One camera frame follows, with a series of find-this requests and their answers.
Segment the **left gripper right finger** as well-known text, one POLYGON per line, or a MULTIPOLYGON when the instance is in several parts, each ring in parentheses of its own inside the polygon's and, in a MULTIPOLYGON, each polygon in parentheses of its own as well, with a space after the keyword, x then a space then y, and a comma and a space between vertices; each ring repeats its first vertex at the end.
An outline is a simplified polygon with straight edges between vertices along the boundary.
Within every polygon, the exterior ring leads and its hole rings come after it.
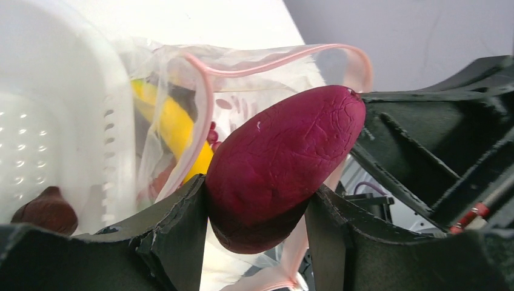
POLYGON ((513 230, 443 238, 383 221, 322 186, 305 214, 316 290, 512 290, 513 230))

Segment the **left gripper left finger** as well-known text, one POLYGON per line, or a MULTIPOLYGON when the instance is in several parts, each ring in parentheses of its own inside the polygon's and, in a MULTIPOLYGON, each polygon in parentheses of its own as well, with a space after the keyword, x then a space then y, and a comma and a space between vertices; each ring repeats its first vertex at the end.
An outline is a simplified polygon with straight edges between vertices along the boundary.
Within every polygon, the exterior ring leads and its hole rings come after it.
POLYGON ((94 235, 1 226, 2 290, 198 290, 204 177, 94 235))

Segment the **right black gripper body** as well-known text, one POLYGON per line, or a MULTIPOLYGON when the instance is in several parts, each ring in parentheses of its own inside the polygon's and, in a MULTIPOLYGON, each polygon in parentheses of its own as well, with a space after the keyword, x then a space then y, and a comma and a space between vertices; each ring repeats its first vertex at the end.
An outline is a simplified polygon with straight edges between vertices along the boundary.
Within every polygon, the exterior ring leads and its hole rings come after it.
POLYGON ((353 157, 440 229, 484 210, 513 227, 513 57, 479 58, 419 90, 362 95, 365 125, 353 157))

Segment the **yellow banana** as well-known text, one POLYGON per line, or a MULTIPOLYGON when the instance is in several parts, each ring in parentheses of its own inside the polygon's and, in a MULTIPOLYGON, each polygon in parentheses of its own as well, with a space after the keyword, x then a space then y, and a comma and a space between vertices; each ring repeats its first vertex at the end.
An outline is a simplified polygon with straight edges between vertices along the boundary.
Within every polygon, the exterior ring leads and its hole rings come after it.
POLYGON ((179 104, 184 93, 169 94, 157 85, 143 79, 131 81, 135 91, 135 106, 143 117, 152 121, 159 113, 158 134, 176 159, 191 146, 194 122, 189 112, 179 104))

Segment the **clear pink zip bag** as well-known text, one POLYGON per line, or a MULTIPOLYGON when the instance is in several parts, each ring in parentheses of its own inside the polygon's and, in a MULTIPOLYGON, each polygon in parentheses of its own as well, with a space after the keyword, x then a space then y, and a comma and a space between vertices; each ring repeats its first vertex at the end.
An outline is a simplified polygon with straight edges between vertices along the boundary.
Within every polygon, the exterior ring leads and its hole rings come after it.
MULTIPOLYGON (((207 227, 201 290, 305 290, 299 267, 309 242, 305 212, 291 234, 256 254, 234 253, 216 238, 208 213, 205 176, 214 152, 207 142, 212 121, 221 142, 272 105, 327 85, 355 92, 372 89, 373 69, 359 48, 344 44, 235 50, 210 45, 164 45, 148 39, 118 41, 116 49, 132 80, 143 79, 165 92, 184 93, 179 104, 193 119, 191 146, 176 159, 158 134, 160 114, 149 123, 138 173, 138 193, 150 207, 193 177, 204 177, 207 227)), ((321 186, 334 189, 346 160, 321 186)))

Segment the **white plastic basket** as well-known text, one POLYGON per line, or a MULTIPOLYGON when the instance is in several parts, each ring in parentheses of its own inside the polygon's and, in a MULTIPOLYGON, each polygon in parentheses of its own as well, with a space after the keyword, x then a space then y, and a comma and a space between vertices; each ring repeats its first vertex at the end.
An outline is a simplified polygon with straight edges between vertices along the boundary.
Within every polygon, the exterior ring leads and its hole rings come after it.
POLYGON ((1 2, 1 222, 56 186, 95 233, 136 213, 132 88, 111 43, 61 1, 1 2))

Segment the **red grape bunch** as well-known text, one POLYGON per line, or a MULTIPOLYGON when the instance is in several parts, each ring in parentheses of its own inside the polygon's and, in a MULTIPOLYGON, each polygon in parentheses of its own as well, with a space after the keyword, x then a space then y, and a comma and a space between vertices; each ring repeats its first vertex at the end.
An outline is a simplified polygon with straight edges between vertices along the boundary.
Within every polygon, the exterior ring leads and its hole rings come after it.
POLYGON ((216 131, 216 122, 212 121, 210 124, 210 130, 207 135, 207 142, 211 147, 213 152, 216 152, 217 148, 221 145, 221 141, 219 140, 218 132, 216 131))

